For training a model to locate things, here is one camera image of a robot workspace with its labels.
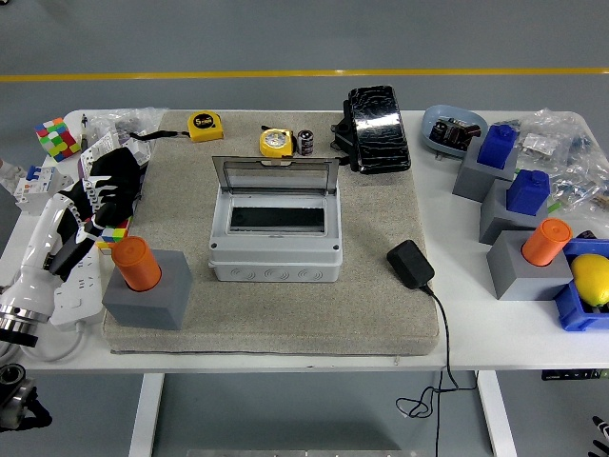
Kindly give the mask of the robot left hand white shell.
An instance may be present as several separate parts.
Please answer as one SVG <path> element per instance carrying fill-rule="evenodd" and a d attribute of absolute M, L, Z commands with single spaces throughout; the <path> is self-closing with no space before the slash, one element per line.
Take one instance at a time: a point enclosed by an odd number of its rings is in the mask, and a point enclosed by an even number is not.
<path fill-rule="evenodd" d="M 102 175 L 55 193 L 40 215 L 13 284 L 1 294 L 1 314 L 47 321 L 54 291 L 105 228 L 132 214 L 139 186 L 137 177 Z"/>

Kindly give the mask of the robot right hand black fingers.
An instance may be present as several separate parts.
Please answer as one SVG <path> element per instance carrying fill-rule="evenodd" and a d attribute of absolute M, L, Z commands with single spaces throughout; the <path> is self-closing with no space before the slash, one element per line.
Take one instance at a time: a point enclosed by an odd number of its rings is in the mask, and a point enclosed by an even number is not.
<path fill-rule="evenodd" d="M 601 419 L 597 415 L 594 415 L 592 417 L 592 421 L 593 421 L 595 427 L 599 430 L 600 434 L 602 435 L 603 440 L 602 441 L 594 440 L 593 446 L 595 447 L 595 449 L 589 450 L 587 452 L 587 456 L 588 457 L 608 457 L 608 453 L 609 453 L 608 423 L 605 422 L 603 419 Z"/>

